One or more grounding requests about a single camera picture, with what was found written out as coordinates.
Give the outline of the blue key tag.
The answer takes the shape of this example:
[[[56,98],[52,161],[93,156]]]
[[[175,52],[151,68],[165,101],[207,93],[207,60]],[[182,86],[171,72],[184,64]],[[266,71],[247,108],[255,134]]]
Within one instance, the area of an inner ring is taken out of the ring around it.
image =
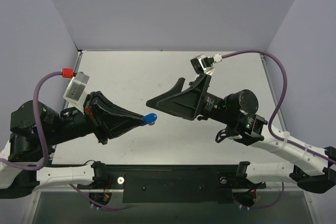
[[[153,125],[156,122],[157,115],[155,113],[150,113],[142,117],[143,125]]]

